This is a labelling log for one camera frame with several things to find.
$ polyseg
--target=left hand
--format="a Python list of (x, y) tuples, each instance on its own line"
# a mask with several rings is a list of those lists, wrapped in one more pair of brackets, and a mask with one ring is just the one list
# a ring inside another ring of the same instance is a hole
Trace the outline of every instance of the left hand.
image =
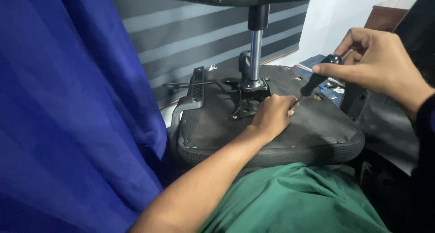
[(272, 141), (290, 124), (290, 117), (294, 112), (290, 110), (290, 107), (296, 100), (294, 96), (272, 95), (267, 97), (258, 108), (249, 126), (260, 133), (267, 142)]

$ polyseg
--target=right hand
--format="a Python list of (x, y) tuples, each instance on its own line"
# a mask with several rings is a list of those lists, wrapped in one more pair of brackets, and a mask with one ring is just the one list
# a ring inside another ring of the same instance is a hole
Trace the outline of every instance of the right hand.
[(408, 111), (417, 113), (421, 104), (435, 93), (421, 77), (396, 34), (366, 28), (352, 28), (335, 50), (359, 61), (354, 65), (322, 63), (313, 72), (353, 82), (373, 92), (392, 97)]

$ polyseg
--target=screwdriver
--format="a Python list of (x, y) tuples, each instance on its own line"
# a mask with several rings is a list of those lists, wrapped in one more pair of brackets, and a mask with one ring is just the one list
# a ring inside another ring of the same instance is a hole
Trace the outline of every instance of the screwdriver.
[[(325, 57), (320, 63), (341, 64), (341, 62), (342, 62), (341, 56), (336, 55), (336, 54), (330, 54), (327, 57)], [(319, 86), (326, 79), (328, 79), (327, 76), (323, 76), (323, 75), (320, 75), (320, 74), (317, 74), (317, 73), (313, 73), (311, 75), (311, 78), (308, 81), (308, 83), (301, 88), (301, 97), (299, 97), (297, 99), (297, 101), (293, 103), (291, 108), (296, 106), (297, 103), (299, 103), (299, 101), (302, 99), (302, 97), (304, 97), (304, 96), (310, 96), (311, 93), (313, 92), (314, 88)]]

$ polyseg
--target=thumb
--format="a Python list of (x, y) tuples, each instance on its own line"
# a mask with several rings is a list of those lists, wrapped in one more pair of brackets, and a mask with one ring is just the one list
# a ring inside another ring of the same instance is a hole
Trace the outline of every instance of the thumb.
[(314, 65), (312, 70), (313, 73), (320, 75), (341, 78), (347, 82), (354, 82), (361, 72), (361, 65), (337, 65), (331, 63), (321, 63)]

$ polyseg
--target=hand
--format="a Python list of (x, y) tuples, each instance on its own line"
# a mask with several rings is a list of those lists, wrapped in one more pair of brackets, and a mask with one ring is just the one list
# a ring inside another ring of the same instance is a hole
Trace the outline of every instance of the hand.
[(313, 72), (383, 93), (413, 113), (435, 93), (421, 77), (396, 34), (352, 28), (334, 53), (344, 55), (351, 49), (356, 52), (349, 54), (351, 59), (347, 63), (355, 64), (319, 64), (313, 66)]
[(247, 130), (253, 129), (260, 138), (264, 138), (265, 142), (269, 143), (290, 124), (290, 116), (294, 113), (290, 107), (296, 100), (294, 96), (267, 97), (258, 108)]

